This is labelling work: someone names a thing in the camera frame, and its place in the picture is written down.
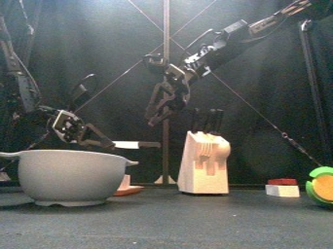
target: black knife handle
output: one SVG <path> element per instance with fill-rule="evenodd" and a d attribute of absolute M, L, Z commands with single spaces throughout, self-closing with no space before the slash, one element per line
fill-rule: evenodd
<path fill-rule="evenodd" d="M 211 109 L 208 114 L 207 114 L 207 118 L 206 118 L 206 122 L 204 122 L 204 126 L 203 126 L 204 133 L 211 133 L 211 131 L 214 129 L 214 113 L 215 113 L 215 109 Z"/>
<path fill-rule="evenodd" d="M 199 108 L 194 108 L 192 110 L 192 122 L 191 122 L 191 132 L 195 134 L 199 131 Z"/>
<path fill-rule="evenodd" d="M 143 142 L 143 141 L 140 141 L 137 144 L 139 144 L 139 147 L 145 147 L 145 148 L 151 148 L 151 147 L 162 148 L 162 144 L 160 144 L 159 142 Z"/>
<path fill-rule="evenodd" d="M 215 123 L 214 123 L 214 135 L 220 136 L 223 125 L 223 110 L 215 110 Z"/>

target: gray mixing bowl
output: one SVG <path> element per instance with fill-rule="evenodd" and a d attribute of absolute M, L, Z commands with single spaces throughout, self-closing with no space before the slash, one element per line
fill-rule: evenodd
<path fill-rule="evenodd" d="M 67 150 L 0 153 L 0 157 L 20 160 L 24 193 L 42 206 L 105 202 L 119 188 L 125 167 L 137 164 L 116 155 Z"/>

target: black backdrop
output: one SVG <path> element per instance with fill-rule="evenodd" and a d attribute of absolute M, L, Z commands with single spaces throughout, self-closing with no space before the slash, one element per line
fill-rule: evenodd
<path fill-rule="evenodd" d="M 170 1 L 170 62 L 178 62 L 180 47 L 184 48 L 207 29 L 219 30 L 239 18 L 251 23 L 270 16 L 290 2 Z M 34 3 L 25 3 L 29 18 Z M 97 88 L 76 114 L 93 123 L 112 140 L 163 140 L 162 125 L 148 127 L 144 120 L 152 88 L 162 77 L 149 74 L 140 62 L 144 54 L 163 52 L 163 15 L 162 0 L 42 1 L 28 65 L 41 89 L 42 104 L 65 108 L 69 91 L 77 80 L 87 74 L 96 74 Z M 18 26 L 16 23 L 9 25 L 9 31 L 18 34 L 17 37 L 20 33 L 22 36 Z M 317 33 L 323 35 L 326 32 L 331 32 L 331 25 Z M 315 52 L 321 54 L 317 67 L 325 76 L 319 80 L 325 82 L 322 95 L 327 126 L 331 127 L 331 66 L 323 66 L 327 65 L 323 59 L 331 65 L 331 58 L 323 55 L 329 53 L 327 50 Z M 230 91 L 232 88 L 322 161 L 298 24 L 293 21 L 286 23 L 214 73 L 215 76 L 207 76 L 192 86 L 188 106 L 170 119 L 168 175 L 176 180 L 191 110 L 196 107 L 224 111 L 222 136 L 231 145 L 227 163 L 231 184 L 262 184 L 269 178 L 278 177 L 305 181 L 315 164 L 290 146 L 266 120 Z M 16 151 L 25 147 L 28 141 L 20 140 L 22 136 L 30 135 L 26 127 L 17 130 L 10 148 L 4 145 L 1 148 Z M 38 148 L 71 146 L 49 137 Z M 104 152 L 99 148 L 89 150 Z M 139 166 L 127 169 L 132 182 L 156 181 L 163 173 L 162 150 L 116 149 L 112 153 L 140 161 Z"/>

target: wooden knife block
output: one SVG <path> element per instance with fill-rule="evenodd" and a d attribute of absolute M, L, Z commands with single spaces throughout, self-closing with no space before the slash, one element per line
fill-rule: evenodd
<path fill-rule="evenodd" d="M 178 189 L 188 194 L 227 194 L 226 159 L 230 144 L 220 137 L 187 131 L 182 163 L 178 175 Z"/>

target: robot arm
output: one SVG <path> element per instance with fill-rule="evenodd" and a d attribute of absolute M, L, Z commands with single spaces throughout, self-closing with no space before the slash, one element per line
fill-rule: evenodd
<path fill-rule="evenodd" d="M 148 125 L 153 126 L 182 110 L 190 100 L 190 86 L 273 33 L 287 17 L 310 5 L 310 0 L 297 0 L 269 18 L 252 24 L 240 19 L 218 32 L 207 30 L 184 51 L 208 34 L 214 35 L 212 44 L 203 45 L 195 54 L 182 60 L 179 66 L 168 64 L 159 54 L 144 55 L 143 61 L 148 70 L 164 75 L 164 81 L 155 85 L 147 107 Z"/>
<path fill-rule="evenodd" d="M 83 119 L 69 111 L 52 109 L 45 106 L 40 106 L 40 110 L 49 117 L 52 129 L 65 143 L 75 143 L 84 147 L 101 147 L 109 150 L 113 148 L 160 148 L 159 142 L 112 141 L 93 124 L 85 124 Z"/>
<path fill-rule="evenodd" d="M 0 13 L 0 49 L 4 56 L 5 74 L 2 76 L 10 112 L 16 117 L 36 110 L 40 102 L 40 91 L 12 45 L 2 14 Z"/>

